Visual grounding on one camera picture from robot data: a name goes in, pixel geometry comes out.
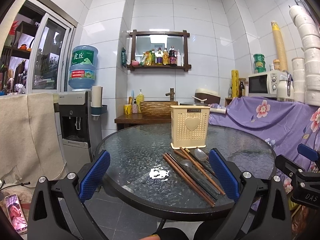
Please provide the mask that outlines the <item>clear plastic spoon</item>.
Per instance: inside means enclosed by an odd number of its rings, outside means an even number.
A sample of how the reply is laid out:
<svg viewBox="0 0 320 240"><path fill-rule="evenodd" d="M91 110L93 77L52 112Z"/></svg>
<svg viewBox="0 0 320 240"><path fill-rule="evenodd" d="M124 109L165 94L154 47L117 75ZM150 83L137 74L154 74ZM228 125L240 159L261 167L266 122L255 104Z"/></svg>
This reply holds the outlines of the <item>clear plastic spoon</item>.
<svg viewBox="0 0 320 240"><path fill-rule="evenodd" d="M198 152L197 148L195 148L194 150L194 155L197 159L199 159L200 161L205 161L208 159L208 155L203 154L202 152Z"/></svg>

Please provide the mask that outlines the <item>purple floral cloth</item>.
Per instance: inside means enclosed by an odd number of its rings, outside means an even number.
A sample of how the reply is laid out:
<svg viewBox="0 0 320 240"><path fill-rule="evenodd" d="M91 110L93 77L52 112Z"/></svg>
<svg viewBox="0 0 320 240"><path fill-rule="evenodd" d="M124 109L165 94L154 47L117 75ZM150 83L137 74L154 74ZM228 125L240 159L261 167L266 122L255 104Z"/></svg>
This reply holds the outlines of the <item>purple floral cloth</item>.
<svg viewBox="0 0 320 240"><path fill-rule="evenodd" d="M319 151L319 107L242 97L233 99L226 110L210 114L206 144L241 171L263 179L277 175L289 193L291 180L275 167L276 156L284 155L305 171L315 168L297 147L304 144Z"/></svg>

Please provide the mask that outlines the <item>smartphone with pink screen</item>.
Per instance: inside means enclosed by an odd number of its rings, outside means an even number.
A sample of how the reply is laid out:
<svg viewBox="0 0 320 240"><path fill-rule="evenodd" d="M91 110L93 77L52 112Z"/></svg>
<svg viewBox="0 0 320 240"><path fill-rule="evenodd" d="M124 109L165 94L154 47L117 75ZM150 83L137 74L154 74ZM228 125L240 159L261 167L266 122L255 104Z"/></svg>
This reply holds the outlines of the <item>smartphone with pink screen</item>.
<svg viewBox="0 0 320 240"><path fill-rule="evenodd" d="M23 213L20 200L17 194L11 194L5 197L5 206L9 215L9 220L17 233L27 232L28 224Z"/></svg>

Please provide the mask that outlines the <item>black chopstick gold end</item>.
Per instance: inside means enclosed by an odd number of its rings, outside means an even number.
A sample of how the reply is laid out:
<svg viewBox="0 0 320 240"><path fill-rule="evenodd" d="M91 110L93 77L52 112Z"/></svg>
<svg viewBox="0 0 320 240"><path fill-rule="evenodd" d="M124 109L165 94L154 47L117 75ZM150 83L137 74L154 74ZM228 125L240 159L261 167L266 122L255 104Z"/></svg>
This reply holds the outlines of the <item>black chopstick gold end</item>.
<svg viewBox="0 0 320 240"><path fill-rule="evenodd" d="M202 161L200 161L195 155L193 155L187 148L184 148L185 152L187 152L204 170L208 171L211 175L216 177L216 174L208 168Z"/></svg>

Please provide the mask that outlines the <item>white kettle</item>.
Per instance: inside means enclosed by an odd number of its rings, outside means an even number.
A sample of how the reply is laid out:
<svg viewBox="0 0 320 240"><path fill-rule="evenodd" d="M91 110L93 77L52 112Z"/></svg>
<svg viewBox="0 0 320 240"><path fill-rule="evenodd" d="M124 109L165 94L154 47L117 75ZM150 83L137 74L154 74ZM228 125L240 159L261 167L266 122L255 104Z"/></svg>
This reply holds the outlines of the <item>white kettle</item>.
<svg viewBox="0 0 320 240"><path fill-rule="evenodd" d="M281 75L277 85L277 100L278 101L294 101L294 88L292 84L291 74Z"/></svg>

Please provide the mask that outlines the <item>white microwave oven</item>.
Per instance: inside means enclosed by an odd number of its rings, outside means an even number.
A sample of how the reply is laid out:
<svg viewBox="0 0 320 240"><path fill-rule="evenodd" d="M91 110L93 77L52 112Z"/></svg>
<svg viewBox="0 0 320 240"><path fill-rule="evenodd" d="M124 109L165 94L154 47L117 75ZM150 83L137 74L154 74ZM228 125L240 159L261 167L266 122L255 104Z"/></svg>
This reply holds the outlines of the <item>white microwave oven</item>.
<svg viewBox="0 0 320 240"><path fill-rule="evenodd" d="M248 96L276 98L281 80L287 80L287 74L279 70L250 75L248 77Z"/></svg>

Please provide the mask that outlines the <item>stack of white rolls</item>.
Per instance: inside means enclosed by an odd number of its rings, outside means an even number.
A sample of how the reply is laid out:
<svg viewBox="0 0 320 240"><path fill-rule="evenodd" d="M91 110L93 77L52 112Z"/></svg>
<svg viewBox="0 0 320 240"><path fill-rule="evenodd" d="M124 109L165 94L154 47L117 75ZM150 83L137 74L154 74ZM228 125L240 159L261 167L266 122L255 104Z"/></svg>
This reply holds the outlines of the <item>stack of white rolls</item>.
<svg viewBox="0 0 320 240"><path fill-rule="evenodd" d="M294 100L319 106L319 25L301 6L292 6L289 14L304 53L303 58L292 59Z"/></svg>

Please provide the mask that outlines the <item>beige cloth cover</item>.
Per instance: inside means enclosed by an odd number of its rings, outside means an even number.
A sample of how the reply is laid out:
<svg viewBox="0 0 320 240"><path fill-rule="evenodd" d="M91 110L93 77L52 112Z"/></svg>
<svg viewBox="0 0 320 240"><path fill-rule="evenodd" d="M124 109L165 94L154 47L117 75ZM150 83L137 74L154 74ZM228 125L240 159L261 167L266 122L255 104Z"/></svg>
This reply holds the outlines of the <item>beige cloth cover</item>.
<svg viewBox="0 0 320 240"><path fill-rule="evenodd" d="M66 175L56 127L54 95L1 96L1 178L35 185Z"/></svg>

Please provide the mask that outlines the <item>water dispenser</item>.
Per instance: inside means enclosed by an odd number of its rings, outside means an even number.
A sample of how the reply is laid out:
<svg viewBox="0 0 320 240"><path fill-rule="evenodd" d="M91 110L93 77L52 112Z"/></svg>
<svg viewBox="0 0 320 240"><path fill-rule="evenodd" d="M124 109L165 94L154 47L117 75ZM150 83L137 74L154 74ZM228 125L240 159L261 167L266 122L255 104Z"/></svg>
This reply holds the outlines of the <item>water dispenser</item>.
<svg viewBox="0 0 320 240"><path fill-rule="evenodd" d="M79 172L95 159L102 141L101 119L91 114L91 92L58 94L62 148L68 172Z"/></svg>

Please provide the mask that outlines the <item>dark glass bottle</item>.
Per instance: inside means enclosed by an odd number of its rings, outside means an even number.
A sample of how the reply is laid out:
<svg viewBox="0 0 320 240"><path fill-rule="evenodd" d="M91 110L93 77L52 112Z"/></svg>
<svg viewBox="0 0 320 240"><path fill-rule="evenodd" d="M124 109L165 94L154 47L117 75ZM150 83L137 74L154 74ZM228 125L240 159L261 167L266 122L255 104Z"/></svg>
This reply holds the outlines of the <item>dark glass bottle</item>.
<svg viewBox="0 0 320 240"><path fill-rule="evenodd" d="M241 98L244 95L245 95L245 85L242 80L239 80L239 97Z"/></svg>

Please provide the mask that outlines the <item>stack of paper cups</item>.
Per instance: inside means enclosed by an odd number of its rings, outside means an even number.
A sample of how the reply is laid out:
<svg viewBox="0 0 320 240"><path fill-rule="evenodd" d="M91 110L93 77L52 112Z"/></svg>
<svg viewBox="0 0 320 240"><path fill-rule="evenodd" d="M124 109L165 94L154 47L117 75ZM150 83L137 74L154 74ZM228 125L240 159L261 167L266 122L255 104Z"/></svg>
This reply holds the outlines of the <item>stack of paper cups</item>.
<svg viewBox="0 0 320 240"><path fill-rule="evenodd" d="M277 51L277 58L273 61L274 68L282 72L285 70L288 71L286 50L280 27L276 21L271 22L271 27Z"/></svg>

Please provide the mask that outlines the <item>round glass table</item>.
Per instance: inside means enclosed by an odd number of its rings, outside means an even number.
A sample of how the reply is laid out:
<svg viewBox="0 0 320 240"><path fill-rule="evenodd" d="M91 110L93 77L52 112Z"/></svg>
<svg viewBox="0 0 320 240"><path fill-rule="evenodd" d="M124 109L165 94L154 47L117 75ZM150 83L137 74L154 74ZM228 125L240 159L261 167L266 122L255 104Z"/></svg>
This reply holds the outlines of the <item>round glass table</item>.
<svg viewBox="0 0 320 240"><path fill-rule="evenodd" d="M180 151L171 148L170 124L141 125L122 129L102 140L96 152L107 151L110 166L103 177L105 191L135 209L149 215L180 221L204 221L227 217L234 202L227 197L210 164L204 168L193 163L183 170L209 194L214 206L208 204L163 158L170 154L182 162ZM276 174L272 147L262 139L232 128L210 125L204 151L217 148L223 157L242 171L261 179Z"/></svg>

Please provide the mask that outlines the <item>green instant noodle cups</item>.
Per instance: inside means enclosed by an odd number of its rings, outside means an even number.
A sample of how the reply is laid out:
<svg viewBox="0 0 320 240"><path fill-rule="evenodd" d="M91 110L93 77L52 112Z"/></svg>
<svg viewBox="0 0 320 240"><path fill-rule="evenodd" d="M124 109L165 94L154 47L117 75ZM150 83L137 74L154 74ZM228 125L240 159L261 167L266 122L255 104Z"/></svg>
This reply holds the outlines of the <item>green instant noodle cups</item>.
<svg viewBox="0 0 320 240"><path fill-rule="evenodd" d="M256 73L266 72L265 56L263 54L254 54L254 70Z"/></svg>

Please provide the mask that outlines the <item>yellow roll package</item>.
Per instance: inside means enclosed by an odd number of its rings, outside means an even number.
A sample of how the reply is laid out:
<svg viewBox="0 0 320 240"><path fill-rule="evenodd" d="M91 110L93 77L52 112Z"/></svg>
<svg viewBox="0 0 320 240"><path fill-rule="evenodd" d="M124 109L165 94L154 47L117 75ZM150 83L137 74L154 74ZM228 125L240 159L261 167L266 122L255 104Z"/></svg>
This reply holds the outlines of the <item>yellow roll package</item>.
<svg viewBox="0 0 320 240"><path fill-rule="evenodd" d="M234 69L231 71L232 75L232 97L239 97L239 71Z"/></svg>

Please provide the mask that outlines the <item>brown rice cooker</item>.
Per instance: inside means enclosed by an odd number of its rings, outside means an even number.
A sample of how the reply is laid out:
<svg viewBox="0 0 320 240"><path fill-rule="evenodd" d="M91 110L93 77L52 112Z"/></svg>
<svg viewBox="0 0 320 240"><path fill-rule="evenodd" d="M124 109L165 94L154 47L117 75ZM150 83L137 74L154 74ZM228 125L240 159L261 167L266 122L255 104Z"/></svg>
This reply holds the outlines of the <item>brown rice cooker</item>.
<svg viewBox="0 0 320 240"><path fill-rule="evenodd" d="M208 105L215 103L219 104L221 100L221 97L218 94L218 92L205 88L197 88L195 90L193 98L197 103L204 103Z"/></svg>

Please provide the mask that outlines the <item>beige plastic utensil holder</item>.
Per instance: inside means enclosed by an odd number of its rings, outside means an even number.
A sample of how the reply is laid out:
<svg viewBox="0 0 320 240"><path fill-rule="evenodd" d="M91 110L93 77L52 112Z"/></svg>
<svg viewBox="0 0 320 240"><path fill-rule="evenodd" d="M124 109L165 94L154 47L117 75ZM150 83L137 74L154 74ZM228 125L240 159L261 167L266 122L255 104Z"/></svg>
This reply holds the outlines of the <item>beige plastic utensil holder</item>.
<svg viewBox="0 0 320 240"><path fill-rule="evenodd" d="M204 148L210 107L171 106L171 148Z"/></svg>

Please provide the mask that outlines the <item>paper cup holder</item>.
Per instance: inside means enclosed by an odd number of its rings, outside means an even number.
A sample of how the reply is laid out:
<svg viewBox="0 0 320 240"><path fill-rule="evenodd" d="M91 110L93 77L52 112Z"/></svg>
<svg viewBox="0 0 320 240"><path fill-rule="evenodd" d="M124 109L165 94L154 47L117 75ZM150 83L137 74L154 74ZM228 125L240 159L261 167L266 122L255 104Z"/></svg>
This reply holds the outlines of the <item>paper cup holder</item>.
<svg viewBox="0 0 320 240"><path fill-rule="evenodd" d="M91 95L91 116L93 120L98 120L101 115L107 112L107 106L102 103L102 96L103 88L93 86Z"/></svg>

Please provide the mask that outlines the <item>dark wooden counter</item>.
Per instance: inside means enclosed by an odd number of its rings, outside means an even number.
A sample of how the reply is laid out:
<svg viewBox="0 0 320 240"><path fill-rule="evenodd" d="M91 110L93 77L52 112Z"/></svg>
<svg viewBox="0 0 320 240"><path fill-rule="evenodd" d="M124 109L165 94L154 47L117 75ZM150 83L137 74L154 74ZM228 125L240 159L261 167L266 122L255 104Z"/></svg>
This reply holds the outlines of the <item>dark wooden counter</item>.
<svg viewBox="0 0 320 240"><path fill-rule="evenodd" d="M149 125L149 124L167 124L171 123L170 116L147 116L142 113L123 114L115 118L114 123L117 126L117 130L122 130L132 126Z"/></svg>

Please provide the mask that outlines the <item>yellow mug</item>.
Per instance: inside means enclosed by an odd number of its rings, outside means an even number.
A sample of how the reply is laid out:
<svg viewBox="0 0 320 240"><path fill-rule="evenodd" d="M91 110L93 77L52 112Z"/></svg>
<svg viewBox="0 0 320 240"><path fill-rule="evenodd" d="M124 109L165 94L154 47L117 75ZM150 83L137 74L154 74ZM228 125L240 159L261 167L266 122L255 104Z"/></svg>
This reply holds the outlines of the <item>yellow mug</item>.
<svg viewBox="0 0 320 240"><path fill-rule="evenodd" d="M124 114L131 115L132 114L132 105L124 105Z"/></svg>

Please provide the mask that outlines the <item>pink soap bottle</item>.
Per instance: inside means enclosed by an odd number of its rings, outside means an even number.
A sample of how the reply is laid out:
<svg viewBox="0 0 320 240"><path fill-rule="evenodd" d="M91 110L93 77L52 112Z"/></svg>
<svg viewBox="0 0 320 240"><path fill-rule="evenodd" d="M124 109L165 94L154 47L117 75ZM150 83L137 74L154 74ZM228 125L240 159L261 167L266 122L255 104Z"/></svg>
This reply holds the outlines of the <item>pink soap bottle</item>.
<svg viewBox="0 0 320 240"><path fill-rule="evenodd" d="M133 104L132 104L132 113L136 114L138 113L138 105L137 105L137 101L136 99L133 100Z"/></svg>

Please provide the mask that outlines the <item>wooden sink basin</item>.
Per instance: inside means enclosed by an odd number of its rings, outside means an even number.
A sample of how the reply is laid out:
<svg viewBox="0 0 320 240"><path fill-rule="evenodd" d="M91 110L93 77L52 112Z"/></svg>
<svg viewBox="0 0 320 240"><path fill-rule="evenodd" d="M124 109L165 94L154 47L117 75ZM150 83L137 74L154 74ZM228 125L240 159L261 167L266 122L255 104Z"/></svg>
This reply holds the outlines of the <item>wooden sink basin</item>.
<svg viewBox="0 0 320 240"><path fill-rule="evenodd" d="M139 104L144 116L155 118L169 118L171 106L177 106L177 101L143 101Z"/></svg>

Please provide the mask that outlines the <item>yellow soap bottle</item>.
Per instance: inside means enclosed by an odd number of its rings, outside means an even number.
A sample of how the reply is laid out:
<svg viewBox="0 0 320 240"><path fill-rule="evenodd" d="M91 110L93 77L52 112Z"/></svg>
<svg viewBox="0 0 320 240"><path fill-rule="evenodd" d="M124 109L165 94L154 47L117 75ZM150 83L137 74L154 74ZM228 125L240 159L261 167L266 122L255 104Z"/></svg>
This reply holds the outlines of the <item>yellow soap bottle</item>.
<svg viewBox="0 0 320 240"><path fill-rule="evenodd" d="M138 95L136 96L136 104L137 104L138 113L141 113L140 103L143 101L144 101L144 95L142 93L142 90L140 89Z"/></svg>

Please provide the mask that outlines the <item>blue water jug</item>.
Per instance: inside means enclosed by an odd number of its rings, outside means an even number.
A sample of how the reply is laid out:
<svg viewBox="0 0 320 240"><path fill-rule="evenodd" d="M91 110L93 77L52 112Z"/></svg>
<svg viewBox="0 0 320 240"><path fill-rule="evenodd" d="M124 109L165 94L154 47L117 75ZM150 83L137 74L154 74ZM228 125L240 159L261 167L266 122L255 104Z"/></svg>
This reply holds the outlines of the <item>blue water jug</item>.
<svg viewBox="0 0 320 240"><path fill-rule="evenodd" d="M97 48L80 45L73 48L68 85L72 90L90 90L95 83Z"/></svg>

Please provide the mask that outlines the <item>window with white frame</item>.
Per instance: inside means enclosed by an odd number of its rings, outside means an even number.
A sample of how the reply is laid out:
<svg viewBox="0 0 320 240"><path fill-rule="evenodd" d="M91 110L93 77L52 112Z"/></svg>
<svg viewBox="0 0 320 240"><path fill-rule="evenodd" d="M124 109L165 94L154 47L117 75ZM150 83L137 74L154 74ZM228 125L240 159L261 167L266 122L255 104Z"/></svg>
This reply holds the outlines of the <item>window with white frame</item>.
<svg viewBox="0 0 320 240"><path fill-rule="evenodd" d="M26 0L1 49L1 95L64 92L77 23L48 0Z"/></svg>

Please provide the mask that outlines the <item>dark wooden wall shelf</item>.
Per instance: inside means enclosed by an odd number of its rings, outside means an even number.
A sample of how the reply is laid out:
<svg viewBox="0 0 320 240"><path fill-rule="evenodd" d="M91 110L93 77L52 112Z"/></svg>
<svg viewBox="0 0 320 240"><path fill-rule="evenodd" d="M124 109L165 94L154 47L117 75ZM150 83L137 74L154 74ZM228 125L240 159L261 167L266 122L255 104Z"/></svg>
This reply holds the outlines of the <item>dark wooden wall shelf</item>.
<svg viewBox="0 0 320 240"><path fill-rule="evenodd" d="M129 32L131 38L130 71L137 69L191 70L186 31L150 30Z"/></svg>

